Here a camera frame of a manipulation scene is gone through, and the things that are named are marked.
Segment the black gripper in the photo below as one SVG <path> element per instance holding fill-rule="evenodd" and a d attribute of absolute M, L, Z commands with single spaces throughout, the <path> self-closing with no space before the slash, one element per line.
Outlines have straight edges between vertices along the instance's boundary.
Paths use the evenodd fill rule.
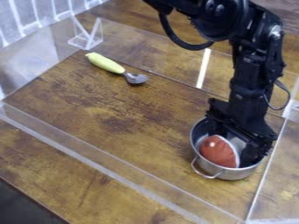
<path fill-rule="evenodd" d="M 206 117 L 211 136 L 226 137 L 231 132 L 247 142 L 239 157 L 239 167 L 244 168 L 263 160 L 276 140 L 276 133 L 266 122 L 274 86 L 256 89 L 234 83 L 231 86 L 228 101 L 210 98 Z"/>

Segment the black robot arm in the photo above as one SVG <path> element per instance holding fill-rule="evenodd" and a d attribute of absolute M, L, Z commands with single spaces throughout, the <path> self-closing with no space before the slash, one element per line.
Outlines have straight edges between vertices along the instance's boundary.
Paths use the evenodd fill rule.
<path fill-rule="evenodd" d="M 274 86 L 286 63 L 280 17 L 250 0 L 143 0 L 159 13 L 164 32 L 182 48 L 199 51 L 227 40 L 232 46 L 235 73 L 227 101 L 210 99 L 206 121 L 210 133 L 234 133 L 246 141 L 240 165 L 254 165 L 270 152 L 276 133 L 266 122 Z M 167 16 L 179 11 L 207 42 L 195 45 L 174 33 Z"/>

